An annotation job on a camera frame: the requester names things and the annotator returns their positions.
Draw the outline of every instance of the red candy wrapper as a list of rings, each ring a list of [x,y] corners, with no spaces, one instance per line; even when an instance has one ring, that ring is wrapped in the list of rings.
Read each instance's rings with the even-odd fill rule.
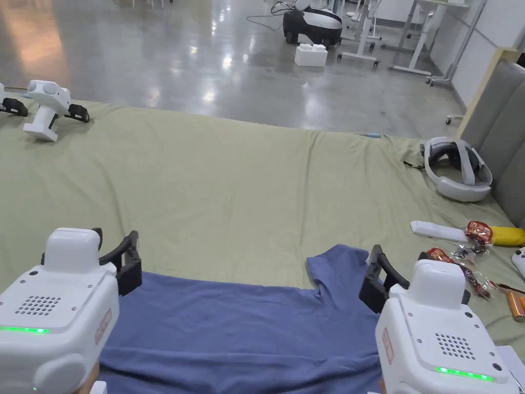
[[[451,263],[451,264],[455,263],[454,260],[452,260],[452,258],[448,257],[445,252],[443,252],[441,249],[436,248],[436,247],[433,247],[432,249],[430,249],[427,252],[427,254],[432,256],[432,258],[435,261],[442,261],[444,263]]]
[[[458,265],[463,271],[465,278],[467,278],[467,280],[473,286],[474,290],[476,291],[476,294],[485,299],[490,298],[490,293],[481,285],[481,283],[478,282],[472,270],[468,269],[462,264],[456,263],[451,257],[448,257],[447,254],[439,248],[433,247],[432,249],[427,251],[427,254],[432,256],[432,258],[436,261],[442,261],[444,263],[451,263],[451,264]]]
[[[485,245],[492,244],[492,229],[483,222],[469,222],[465,235],[473,241],[480,241]]]

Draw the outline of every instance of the blue t-shirt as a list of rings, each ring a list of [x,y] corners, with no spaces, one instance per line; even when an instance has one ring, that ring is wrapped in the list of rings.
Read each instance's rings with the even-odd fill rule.
[[[315,290],[144,273],[100,379],[111,394],[378,391],[378,317],[358,299],[367,256],[337,245],[308,258]]]

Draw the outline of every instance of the vr headset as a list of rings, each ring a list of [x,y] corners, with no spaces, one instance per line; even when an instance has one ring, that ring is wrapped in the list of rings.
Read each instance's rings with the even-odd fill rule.
[[[490,193],[492,173],[478,152],[465,141],[448,137],[431,138],[420,149],[425,158],[425,171],[442,195],[453,200],[474,202],[484,199]],[[463,183],[438,177],[434,173],[433,167],[444,155],[448,156],[452,167],[461,170]],[[476,175],[480,174],[484,179],[476,183]]]

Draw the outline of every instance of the red label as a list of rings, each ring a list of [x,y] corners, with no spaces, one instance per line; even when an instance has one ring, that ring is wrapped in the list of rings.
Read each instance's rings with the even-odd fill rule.
[[[453,263],[454,260],[452,260],[450,257],[447,256],[445,252],[443,252],[441,249],[438,249],[436,247],[433,247],[427,252],[435,261],[442,261],[444,263]]]
[[[392,348],[392,342],[390,342],[389,332],[386,328],[385,331],[383,331],[383,345],[385,346],[386,357],[390,365],[392,361],[394,361],[394,349]]]
[[[486,244],[492,241],[492,229],[483,222],[469,222],[465,235],[471,240],[480,240]]]
[[[97,332],[95,334],[95,345],[98,345],[102,337],[104,336],[104,333],[106,332],[106,329],[109,326],[109,323],[111,322],[111,309],[109,309],[106,312],[106,315],[104,316],[104,319],[102,319],[102,322],[100,323],[99,328],[97,329]]]

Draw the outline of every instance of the orange battery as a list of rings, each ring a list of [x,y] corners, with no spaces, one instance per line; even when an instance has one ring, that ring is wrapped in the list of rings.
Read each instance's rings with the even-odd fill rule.
[[[525,312],[523,311],[525,297],[519,298],[514,292],[508,292],[507,301],[509,302],[510,311],[514,320],[517,322],[525,321]]]

